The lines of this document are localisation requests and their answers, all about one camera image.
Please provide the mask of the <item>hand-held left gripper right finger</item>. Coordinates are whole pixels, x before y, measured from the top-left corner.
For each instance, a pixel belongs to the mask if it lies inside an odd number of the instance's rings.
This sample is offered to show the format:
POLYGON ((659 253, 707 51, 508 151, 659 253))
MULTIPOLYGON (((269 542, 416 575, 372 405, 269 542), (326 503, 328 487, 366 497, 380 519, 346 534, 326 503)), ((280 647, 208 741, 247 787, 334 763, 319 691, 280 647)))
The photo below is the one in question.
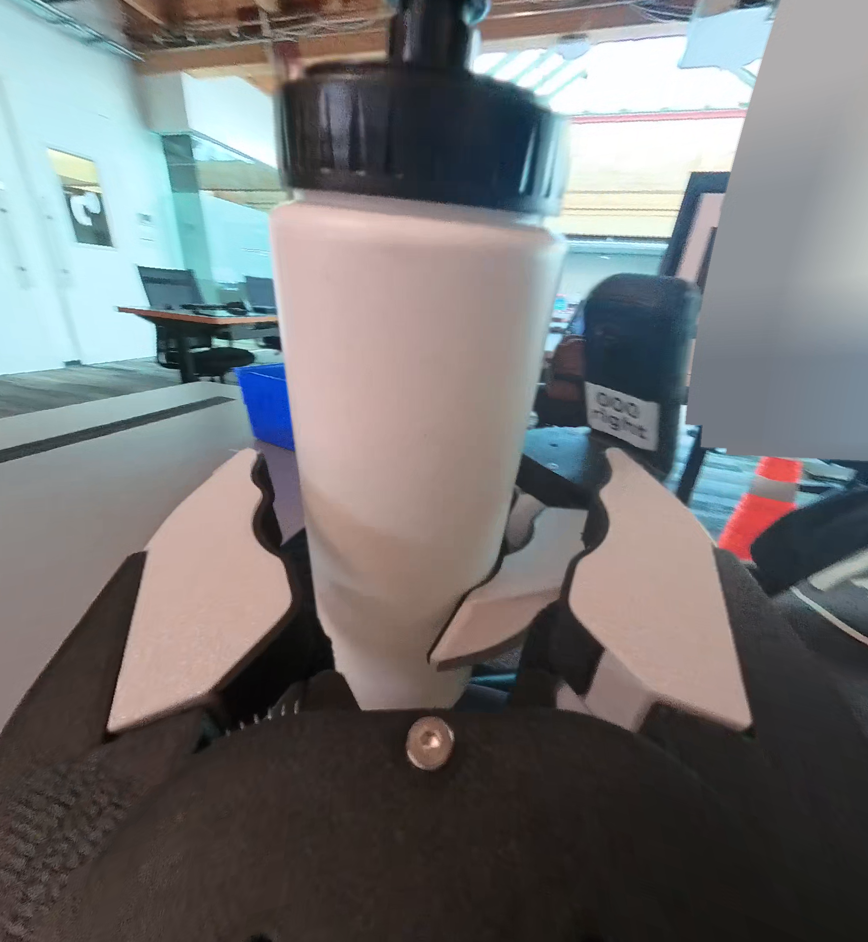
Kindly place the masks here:
POLYGON ((625 452, 605 458, 607 531, 576 561, 568 592, 603 648, 585 708, 635 732, 658 706, 746 731, 752 716, 712 538, 625 452))

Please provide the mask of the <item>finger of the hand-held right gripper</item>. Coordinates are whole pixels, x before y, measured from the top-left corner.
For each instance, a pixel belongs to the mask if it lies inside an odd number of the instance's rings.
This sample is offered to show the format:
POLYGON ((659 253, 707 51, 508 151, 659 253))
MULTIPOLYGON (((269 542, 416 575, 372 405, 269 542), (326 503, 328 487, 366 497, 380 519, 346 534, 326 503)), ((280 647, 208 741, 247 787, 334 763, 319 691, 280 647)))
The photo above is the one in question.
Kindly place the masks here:
POLYGON ((274 492, 274 513, 281 535, 288 541, 304 528, 297 454, 260 440, 254 444, 266 461, 274 492))
POLYGON ((522 641, 561 594, 572 560, 585 550, 587 509, 549 507, 518 489, 490 574, 460 600, 433 643, 438 672, 472 666, 522 641))

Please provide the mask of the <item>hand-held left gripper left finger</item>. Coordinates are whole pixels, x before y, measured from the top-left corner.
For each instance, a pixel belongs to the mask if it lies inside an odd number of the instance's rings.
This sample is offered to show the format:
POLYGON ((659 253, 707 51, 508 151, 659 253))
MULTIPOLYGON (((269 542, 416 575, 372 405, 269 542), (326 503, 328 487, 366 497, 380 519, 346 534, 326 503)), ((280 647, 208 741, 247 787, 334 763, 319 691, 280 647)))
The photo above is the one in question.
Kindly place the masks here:
POLYGON ((216 699, 296 612, 263 455, 241 450, 148 541, 107 732, 216 699))

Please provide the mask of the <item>blue plastic bin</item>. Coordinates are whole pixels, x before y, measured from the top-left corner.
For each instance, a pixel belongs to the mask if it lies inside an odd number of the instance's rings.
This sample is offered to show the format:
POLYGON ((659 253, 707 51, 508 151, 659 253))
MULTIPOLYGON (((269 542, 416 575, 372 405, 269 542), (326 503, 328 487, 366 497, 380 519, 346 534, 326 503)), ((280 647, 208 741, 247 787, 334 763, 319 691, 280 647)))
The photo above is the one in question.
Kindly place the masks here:
POLYGON ((254 437, 294 451, 285 364, 240 367, 236 377, 254 437))

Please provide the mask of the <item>white bottle with black cap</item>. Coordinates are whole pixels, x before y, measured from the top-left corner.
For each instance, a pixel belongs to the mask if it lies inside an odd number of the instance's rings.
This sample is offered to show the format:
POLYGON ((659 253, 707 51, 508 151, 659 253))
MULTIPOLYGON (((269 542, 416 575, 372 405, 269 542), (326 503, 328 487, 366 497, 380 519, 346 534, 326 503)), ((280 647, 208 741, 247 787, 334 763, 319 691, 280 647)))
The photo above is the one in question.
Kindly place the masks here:
POLYGON ((317 616, 363 709, 453 706, 429 651, 493 571, 567 253, 569 119, 472 71, 489 2, 394 2, 382 63, 275 100, 270 215, 317 616))

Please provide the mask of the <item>orange traffic cone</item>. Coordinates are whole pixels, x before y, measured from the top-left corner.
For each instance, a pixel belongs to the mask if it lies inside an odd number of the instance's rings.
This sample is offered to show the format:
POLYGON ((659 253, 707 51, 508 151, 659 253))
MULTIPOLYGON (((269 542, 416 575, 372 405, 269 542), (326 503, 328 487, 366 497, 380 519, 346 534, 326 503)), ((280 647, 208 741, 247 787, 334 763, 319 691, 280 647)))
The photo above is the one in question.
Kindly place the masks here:
POLYGON ((737 559, 751 561, 758 536, 793 512, 802 473, 801 460, 762 457, 716 545, 737 559))

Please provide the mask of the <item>wooden desk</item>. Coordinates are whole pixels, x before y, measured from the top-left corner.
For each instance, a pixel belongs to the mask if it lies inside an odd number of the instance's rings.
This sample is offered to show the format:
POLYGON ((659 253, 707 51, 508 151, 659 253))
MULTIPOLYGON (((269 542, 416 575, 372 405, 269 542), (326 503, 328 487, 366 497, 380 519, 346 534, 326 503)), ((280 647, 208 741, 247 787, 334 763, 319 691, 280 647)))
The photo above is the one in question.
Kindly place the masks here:
POLYGON ((252 313, 241 305, 193 304, 178 309, 118 306, 116 310, 154 327, 156 360, 163 368, 178 372, 181 383, 224 383, 228 373, 253 366, 256 359, 252 352, 215 346, 217 338, 232 339, 236 331, 251 331, 252 336, 262 336, 266 347, 281 348, 277 316, 252 313))

